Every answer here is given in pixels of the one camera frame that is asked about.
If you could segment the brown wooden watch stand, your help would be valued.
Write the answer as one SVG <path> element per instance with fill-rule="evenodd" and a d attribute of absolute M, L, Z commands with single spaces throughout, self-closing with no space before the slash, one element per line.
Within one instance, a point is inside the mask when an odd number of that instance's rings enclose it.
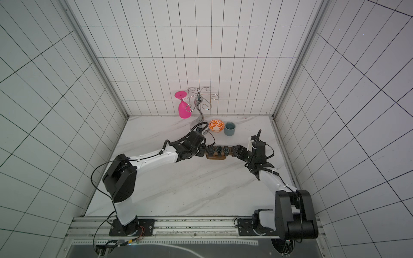
<path fill-rule="evenodd" d="M 214 153 L 205 155 L 209 160 L 225 160 L 227 157 L 223 153 Z"/>

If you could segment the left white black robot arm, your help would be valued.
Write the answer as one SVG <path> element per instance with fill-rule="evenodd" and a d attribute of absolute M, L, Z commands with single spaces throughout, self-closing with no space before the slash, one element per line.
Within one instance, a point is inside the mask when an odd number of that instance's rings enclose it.
<path fill-rule="evenodd" d="M 128 226 L 137 218 L 132 208 L 137 178 L 167 164 L 194 157 L 203 142 L 205 137 L 201 130 L 195 129 L 180 140 L 166 140 L 158 151 L 130 158 L 124 154 L 115 157 L 102 181 L 122 226 Z"/>

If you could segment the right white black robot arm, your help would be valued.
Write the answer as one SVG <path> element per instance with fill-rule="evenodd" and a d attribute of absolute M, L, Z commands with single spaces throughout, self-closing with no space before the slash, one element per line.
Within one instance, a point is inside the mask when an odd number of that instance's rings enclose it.
<path fill-rule="evenodd" d="M 252 228 L 257 235 L 276 233 L 281 240 L 316 239 L 318 225 L 310 193 L 289 186 L 268 162 L 267 144 L 250 142 L 246 148 L 238 145 L 234 156 L 246 162 L 245 167 L 274 194 L 274 207 L 256 210 L 252 216 Z"/>

